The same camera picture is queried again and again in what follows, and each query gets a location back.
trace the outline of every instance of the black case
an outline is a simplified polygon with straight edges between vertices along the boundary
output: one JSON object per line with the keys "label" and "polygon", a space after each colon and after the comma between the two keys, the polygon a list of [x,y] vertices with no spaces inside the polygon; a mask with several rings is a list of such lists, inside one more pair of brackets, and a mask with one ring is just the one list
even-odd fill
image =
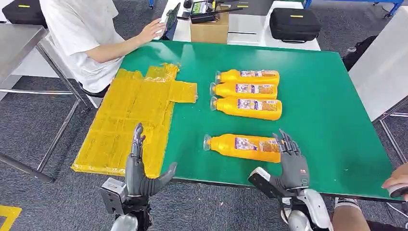
{"label": "black case", "polygon": [[315,39],[321,25],[310,10],[275,8],[269,20],[274,39],[287,42],[306,42]]}
{"label": "black case", "polygon": [[47,28],[39,0],[14,0],[2,11],[13,24],[42,25]]}

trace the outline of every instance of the stainless steel table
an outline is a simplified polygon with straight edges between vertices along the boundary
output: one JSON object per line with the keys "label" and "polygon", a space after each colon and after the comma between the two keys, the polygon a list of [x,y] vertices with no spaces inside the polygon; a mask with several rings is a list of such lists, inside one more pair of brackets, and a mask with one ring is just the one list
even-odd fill
{"label": "stainless steel table", "polygon": [[0,92],[74,95],[76,97],[76,101],[37,169],[32,169],[31,167],[2,153],[0,153],[0,161],[26,172],[35,178],[52,182],[53,179],[50,176],[42,173],[42,171],[44,170],[45,165],[55,149],[55,146],[71,120],[76,108],[81,102],[84,103],[87,108],[88,105],[68,81],[67,76],[72,75],[71,72],[67,69],[49,42],[43,39],[47,33],[47,30],[42,26],[0,24],[0,83],[11,75],[11,73],[20,65],[31,50],[37,49],[51,68],[57,73],[61,81],[67,86],[69,91],[0,89]]}

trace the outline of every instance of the green tabletop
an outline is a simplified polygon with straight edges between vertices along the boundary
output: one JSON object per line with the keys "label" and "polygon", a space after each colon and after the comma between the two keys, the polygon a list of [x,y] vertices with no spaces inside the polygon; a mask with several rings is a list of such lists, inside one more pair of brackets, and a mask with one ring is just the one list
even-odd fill
{"label": "green tabletop", "polygon": [[[281,128],[307,158],[311,188],[390,199],[381,184],[392,166],[338,53],[163,41],[127,55],[122,68],[146,74],[150,65],[163,62],[181,64],[176,80],[196,82],[199,98],[195,104],[176,103],[162,172],[178,162],[178,179],[249,186],[247,178],[257,166],[280,174],[281,165],[206,152],[204,135],[271,137]],[[281,118],[268,121],[211,111],[209,85],[217,70],[230,69],[278,70]]]}

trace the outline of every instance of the plastic bottle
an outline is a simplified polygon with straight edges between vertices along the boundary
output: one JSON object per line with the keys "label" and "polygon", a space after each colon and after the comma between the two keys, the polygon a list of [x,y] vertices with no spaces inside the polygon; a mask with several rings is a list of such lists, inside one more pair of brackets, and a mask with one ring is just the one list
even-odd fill
{"label": "plastic bottle", "polygon": [[258,99],[276,99],[278,87],[275,84],[250,84],[250,83],[221,83],[210,84],[210,94],[222,97],[248,97]]}
{"label": "plastic bottle", "polygon": [[282,102],[279,100],[259,100],[227,97],[211,98],[212,111],[219,110],[228,115],[244,116],[258,119],[277,120],[282,115]]}
{"label": "plastic bottle", "polygon": [[238,71],[235,69],[226,72],[216,72],[215,83],[236,82],[236,83],[266,83],[279,84],[279,73],[273,70],[261,71]]}
{"label": "plastic bottle", "polygon": [[275,138],[224,134],[218,137],[204,136],[204,150],[221,155],[279,163],[281,156]]}

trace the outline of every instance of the person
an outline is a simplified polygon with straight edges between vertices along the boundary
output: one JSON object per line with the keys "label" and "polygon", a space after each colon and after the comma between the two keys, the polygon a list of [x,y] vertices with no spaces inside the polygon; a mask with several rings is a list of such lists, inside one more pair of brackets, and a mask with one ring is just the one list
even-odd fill
{"label": "person", "polygon": [[[382,188],[388,189],[396,184],[408,184],[408,163],[398,167],[389,179],[387,179]],[[408,194],[403,195],[403,199],[408,201]],[[291,210],[285,209],[288,217]],[[286,218],[281,213],[282,219],[287,223]],[[381,224],[375,221],[369,221],[358,206],[357,200],[351,198],[335,198],[333,218],[331,221],[334,231],[405,231],[406,229],[394,227],[389,224]]]}
{"label": "person", "polygon": [[113,0],[40,0],[52,41],[85,91],[104,95],[123,56],[159,36],[156,19],[140,34],[124,40],[115,30],[119,13]]}

